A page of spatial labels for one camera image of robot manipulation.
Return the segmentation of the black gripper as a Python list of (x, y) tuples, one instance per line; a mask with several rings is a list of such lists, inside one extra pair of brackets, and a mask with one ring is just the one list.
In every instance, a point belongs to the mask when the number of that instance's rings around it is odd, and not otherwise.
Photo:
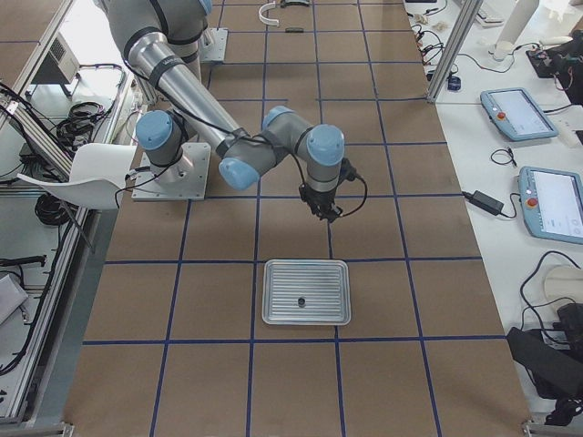
[(335, 205), (336, 188), (321, 192), (313, 189), (307, 183), (299, 186), (301, 200), (306, 203), (312, 214), (319, 219), (333, 223), (342, 215), (342, 209)]

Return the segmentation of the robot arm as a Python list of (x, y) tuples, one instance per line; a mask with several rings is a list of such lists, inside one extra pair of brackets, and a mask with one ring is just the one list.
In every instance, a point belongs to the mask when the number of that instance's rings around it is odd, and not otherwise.
[(208, 27), (210, 1), (99, 1), (97, 6), (127, 66), (211, 145), (232, 188), (247, 189), (292, 155), (306, 164), (307, 179), (299, 191), (312, 214), (329, 222), (342, 215), (335, 204), (345, 161), (338, 127), (313, 125), (287, 107), (274, 107), (261, 132), (251, 136), (195, 75), (192, 64)]

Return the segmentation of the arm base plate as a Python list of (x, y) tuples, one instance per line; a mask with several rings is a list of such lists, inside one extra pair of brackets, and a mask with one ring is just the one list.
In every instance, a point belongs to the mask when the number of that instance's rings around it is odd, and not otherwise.
[(206, 29), (199, 41), (201, 63), (220, 64), (225, 60), (229, 30), (224, 27)]
[(210, 152), (207, 143), (184, 143), (181, 159), (165, 171), (152, 167), (146, 153), (143, 153), (140, 165), (148, 169), (137, 173), (132, 199), (141, 202), (203, 200)]

